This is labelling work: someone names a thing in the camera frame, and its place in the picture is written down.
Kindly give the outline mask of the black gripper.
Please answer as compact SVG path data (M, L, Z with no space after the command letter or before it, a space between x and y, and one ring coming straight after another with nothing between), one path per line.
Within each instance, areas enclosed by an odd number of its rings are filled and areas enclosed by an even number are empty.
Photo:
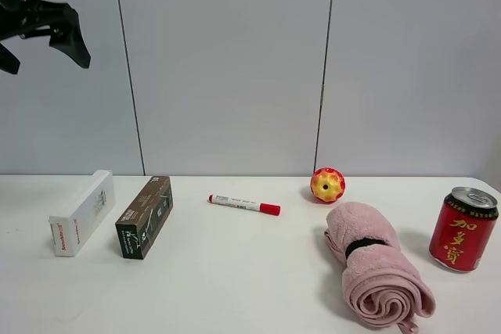
M1 40L51 36L49 46L88 69L91 56L81 35L79 15L67 3L44 0L1 0ZM20 61L0 45L0 70L18 74Z

